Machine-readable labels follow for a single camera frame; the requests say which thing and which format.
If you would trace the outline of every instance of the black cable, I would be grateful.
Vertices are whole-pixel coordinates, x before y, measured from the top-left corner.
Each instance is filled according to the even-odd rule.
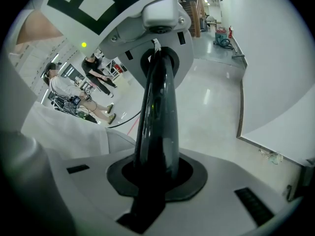
[[[95,105],[96,105],[95,109],[94,109],[93,111],[91,110],[91,112],[94,113],[94,111],[97,109],[97,103],[96,103],[95,101],[93,101],[93,100],[92,100],[92,97],[90,97],[89,95],[88,95],[88,97],[89,97],[89,99],[90,99],[92,102],[94,102]]]
[[[131,117],[129,120],[126,120],[126,121],[123,122],[123,123],[120,123],[120,124],[118,124],[118,125],[116,125],[116,126],[107,127],[107,128],[116,128],[116,127],[119,127],[120,125],[123,125],[123,124],[127,123],[128,121],[132,120],[133,118],[135,118],[138,114],[140,114],[140,112],[141,112],[141,110],[140,110],[138,113],[136,113],[133,117]]]
[[[220,45],[224,49],[229,49],[229,50],[234,49],[233,45],[231,44],[231,41],[228,38],[224,38],[224,39],[219,41],[219,36],[217,36],[216,41],[217,41],[218,45]],[[222,44],[223,41],[228,41],[228,44],[223,45]]]
[[[82,111],[84,111],[84,109],[81,108],[81,107],[85,108],[85,109],[88,111],[88,115],[89,115],[90,113],[92,113],[91,110],[89,110],[87,107],[85,107],[85,106],[83,106],[83,105],[80,105],[77,109],[81,109]]]
[[[72,106],[70,106],[70,105],[67,105],[67,106],[63,105],[63,107],[61,107],[61,106],[59,106],[56,102],[55,102],[55,104],[56,104],[57,107],[60,109],[60,112],[63,112],[63,113],[65,113],[65,114],[69,114],[69,115],[72,115],[72,116],[75,116],[75,117],[78,117],[78,118],[83,119],[82,117],[76,115],[76,113],[75,113],[76,110],[79,109],[81,106],[78,107],[78,108],[75,108],[75,107],[72,107]]]

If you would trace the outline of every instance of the person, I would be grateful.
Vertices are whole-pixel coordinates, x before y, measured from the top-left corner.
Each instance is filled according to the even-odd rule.
[[[50,62],[46,65],[43,80],[52,92],[55,92],[58,96],[66,98],[78,96],[81,99],[79,103],[80,106],[84,106],[89,111],[93,112],[98,118],[108,122],[108,124],[112,124],[116,114],[112,114],[107,117],[102,113],[102,111],[107,111],[109,114],[113,108],[113,104],[103,107],[93,100],[88,101],[89,97],[81,91],[80,88],[74,86],[67,78],[57,76],[57,73],[58,64]]]
[[[101,81],[105,82],[106,84],[116,88],[117,86],[105,76],[99,69],[101,61],[100,59],[96,58],[94,54],[91,57],[85,57],[82,61],[82,68],[90,81],[92,81],[95,85],[99,87],[105,94],[109,95],[109,97],[113,97],[114,95],[104,86]]]
[[[22,10],[15,19],[0,51],[0,84],[7,92],[3,102],[10,102],[0,108],[0,130],[34,138],[45,151],[54,151],[64,160],[134,147],[135,141],[119,131],[42,105],[9,60],[9,55],[18,54],[26,42],[60,36],[62,33],[38,10]]]

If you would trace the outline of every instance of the white sheet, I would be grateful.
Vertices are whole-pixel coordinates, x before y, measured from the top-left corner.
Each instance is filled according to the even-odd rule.
[[[106,129],[98,124],[50,109],[35,102],[21,132],[34,137],[45,148],[59,152],[62,159],[109,153]]]

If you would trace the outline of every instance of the shiny floor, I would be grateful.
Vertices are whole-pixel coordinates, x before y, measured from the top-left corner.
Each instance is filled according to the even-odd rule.
[[[282,195],[288,184],[297,181],[300,167],[286,160],[275,165],[258,148],[236,138],[243,75],[243,69],[229,64],[194,60],[176,89],[180,147],[232,161]],[[117,119],[113,125],[128,120],[141,108],[143,88],[128,72],[124,77],[128,87],[121,92],[119,87],[112,90],[113,98],[99,91],[93,93],[103,105],[115,103]],[[138,117],[115,129],[136,140]]]
[[[232,55],[235,55],[234,50],[228,50],[214,45],[215,40],[215,28],[208,27],[208,31],[201,32],[201,37],[195,37],[192,39],[193,51],[195,59],[214,60],[217,62],[233,65],[238,68],[244,68],[241,58],[232,59]]]

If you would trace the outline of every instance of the wooden stair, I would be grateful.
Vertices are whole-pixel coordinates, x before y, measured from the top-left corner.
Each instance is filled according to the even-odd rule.
[[[203,18],[205,17],[202,2],[203,0],[180,2],[191,19],[189,31],[192,37],[200,37],[200,15],[202,15]]]

